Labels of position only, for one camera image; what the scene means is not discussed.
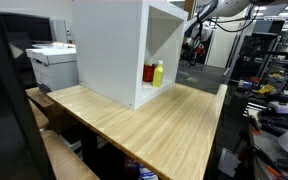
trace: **yellow bottle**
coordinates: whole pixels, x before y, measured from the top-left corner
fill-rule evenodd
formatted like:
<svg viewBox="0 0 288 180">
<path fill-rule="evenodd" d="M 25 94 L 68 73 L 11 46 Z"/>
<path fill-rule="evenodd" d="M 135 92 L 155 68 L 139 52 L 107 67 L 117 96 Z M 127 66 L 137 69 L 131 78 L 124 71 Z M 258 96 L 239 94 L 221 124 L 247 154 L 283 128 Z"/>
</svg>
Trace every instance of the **yellow bottle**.
<svg viewBox="0 0 288 180">
<path fill-rule="evenodd" d="M 154 87 L 160 87 L 163 80 L 163 61 L 158 60 L 157 61 L 157 67 L 154 70 L 154 76 L 153 76 L 153 86 Z"/>
</svg>

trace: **white shelf unit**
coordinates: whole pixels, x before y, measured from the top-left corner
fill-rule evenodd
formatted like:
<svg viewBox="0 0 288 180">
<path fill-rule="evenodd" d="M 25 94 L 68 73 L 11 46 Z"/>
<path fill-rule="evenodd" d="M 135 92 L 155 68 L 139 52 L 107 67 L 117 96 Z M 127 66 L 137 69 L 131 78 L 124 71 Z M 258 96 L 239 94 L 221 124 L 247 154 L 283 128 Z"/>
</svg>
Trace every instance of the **white shelf unit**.
<svg viewBox="0 0 288 180">
<path fill-rule="evenodd" d="M 188 13 L 164 0 L 73 1 L 80 84 L 136 110 L 175 84 Z M 160 88 L 144 63 L 163 61 Z"/>
</svg>

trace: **white wall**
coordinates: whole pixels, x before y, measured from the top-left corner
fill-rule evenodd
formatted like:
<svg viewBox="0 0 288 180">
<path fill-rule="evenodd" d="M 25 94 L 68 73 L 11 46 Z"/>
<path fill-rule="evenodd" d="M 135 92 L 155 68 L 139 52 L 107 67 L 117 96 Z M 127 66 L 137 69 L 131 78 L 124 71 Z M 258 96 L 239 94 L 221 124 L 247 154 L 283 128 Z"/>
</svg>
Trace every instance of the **white wall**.
<svg viewBox="0 0 288 180">
<path fill-rule="evenodd" d="M 72 0 L 0 0 L 0 11 L 65 20 L 72 29 Z"/>
<path fill-rule="evenodd" d="M 219 21 L 238 19 L 244 16 L 244 11 L 230 18 L 219 18 Z M 239 22 L 221 23 L 220 25 L 227 30 L 237 30 Z M 213 42 L 208 52 L 207 65 L 225 68 L 228 57 L 232 50 L 236 33 L 225 32 L 219 27 L 213 30 Z"/>
</svg>

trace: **gray floor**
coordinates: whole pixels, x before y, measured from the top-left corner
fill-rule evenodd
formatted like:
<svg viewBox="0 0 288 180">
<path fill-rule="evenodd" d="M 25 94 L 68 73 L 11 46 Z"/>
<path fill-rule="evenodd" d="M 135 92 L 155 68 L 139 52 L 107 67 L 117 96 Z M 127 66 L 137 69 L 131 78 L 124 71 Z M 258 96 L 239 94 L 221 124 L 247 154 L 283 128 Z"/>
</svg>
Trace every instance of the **gray floor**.
<svg viewBox="0 0 288 180">
<path fill-rule="evenodd" d="M 212 152 L 208 162 L 208 169 L 204 179 L 206 180 L 226 180 L 232 179 L 229 176 L 217 170 L 217 165 L 222 152 L 222 148 L 233 151 L 239 140 L 239 132 L 247 126 L 247 121 L 240 117 L 240 104 L 234 102 L 232 94 L 235 91 L 235 85 L 229 85 L 224 101 L 222 116 L 217 126 L 216 135 L 213 143 Z M 241 144 L 238 153 L 245 145 Z"/>
</svg>

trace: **ceiling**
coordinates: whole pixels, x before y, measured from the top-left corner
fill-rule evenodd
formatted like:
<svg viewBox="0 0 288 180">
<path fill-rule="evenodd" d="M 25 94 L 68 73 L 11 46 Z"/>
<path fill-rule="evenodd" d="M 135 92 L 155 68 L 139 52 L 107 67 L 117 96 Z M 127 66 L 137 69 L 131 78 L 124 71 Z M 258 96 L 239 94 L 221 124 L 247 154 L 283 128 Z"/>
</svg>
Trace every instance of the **ceiling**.
<svg viewBox="0 0 288 180">
<path fill-rule="evenodd" d="M 184 8 L 184 0 L 167 0 L 171 3 L 173 3 L 174 5 L 180 7 L 180 8 Z M 283 16 L 283 17 L 288 17 L 288 9 L 286 9 L 286 7 L 288 7 L 288 4 L 281 4 L 281 5 L 275 5 L 275 6 L 264 6 L 264 8 L 266 8 L 265 10 L 260 9 L 259 13 L 258 13 L 258 17 L 264 17 L 264 16 Z"/>
</svg>

